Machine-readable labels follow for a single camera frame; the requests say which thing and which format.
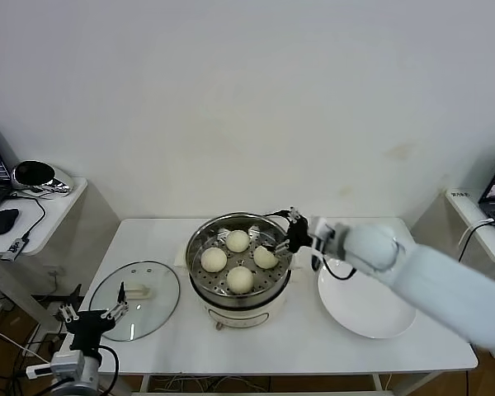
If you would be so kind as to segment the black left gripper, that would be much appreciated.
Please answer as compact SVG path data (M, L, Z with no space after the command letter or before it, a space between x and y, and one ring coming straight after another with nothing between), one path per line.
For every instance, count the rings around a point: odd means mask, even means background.
M78 284L72 293L59 306L55 317L65 323L68 333L73 335L69 349L72 351L98 351L101 337L105 332L112 330L116 321L119 321L128 312L125 283L120 283L115 306L102 310L81 311L78 313L82 298L82 285Z

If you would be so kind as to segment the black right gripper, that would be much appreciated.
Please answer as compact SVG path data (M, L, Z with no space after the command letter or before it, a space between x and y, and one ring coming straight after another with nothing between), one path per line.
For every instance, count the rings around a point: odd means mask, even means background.
M301 213L294 206L283 210L283 213L289 224L287 240L276 245L264 243L263 247L273 255L288 255L298 252L302 247L311 248L313 239L309 235L308 220L302 219Z

